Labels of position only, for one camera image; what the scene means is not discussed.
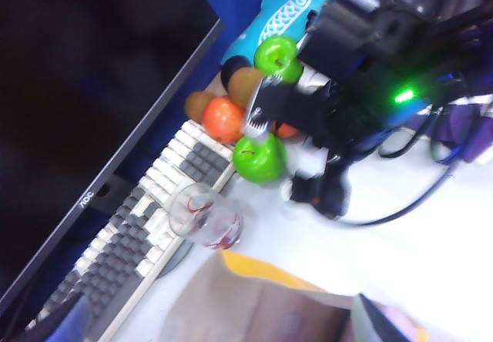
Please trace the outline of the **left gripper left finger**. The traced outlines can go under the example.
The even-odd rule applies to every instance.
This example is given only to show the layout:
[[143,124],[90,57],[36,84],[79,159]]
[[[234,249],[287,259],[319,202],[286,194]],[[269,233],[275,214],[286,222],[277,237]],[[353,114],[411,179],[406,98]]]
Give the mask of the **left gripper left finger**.
[[91,321],[88,298],[76,293],[22,334],[23,341],[83,341]]

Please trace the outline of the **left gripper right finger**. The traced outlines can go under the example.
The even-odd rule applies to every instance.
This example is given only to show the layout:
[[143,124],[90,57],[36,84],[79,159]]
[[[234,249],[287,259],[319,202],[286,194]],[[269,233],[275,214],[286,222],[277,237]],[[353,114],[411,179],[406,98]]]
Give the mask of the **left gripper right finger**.
[[362,293],[353,298],[352,332],[355,341],[417,341],[418,330],[400,311],[381,306]]

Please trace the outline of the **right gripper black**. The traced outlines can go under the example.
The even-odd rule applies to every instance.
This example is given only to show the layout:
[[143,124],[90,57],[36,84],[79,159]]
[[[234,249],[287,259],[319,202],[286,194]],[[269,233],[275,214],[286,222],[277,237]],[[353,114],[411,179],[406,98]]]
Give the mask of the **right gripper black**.
[[[331,87],[331,80],[286,83],[262,78],[246,108],[243,133],[262,139],[275,122],[310,136],[316,146],[344,157],[372,153],[398,126],[430,104],[426,85],[415,77],[372,65]],[[328,219],[347,213],[350,187],[344,159],[328,159],[322,174],[296,173],[290,199],[311,205]]]

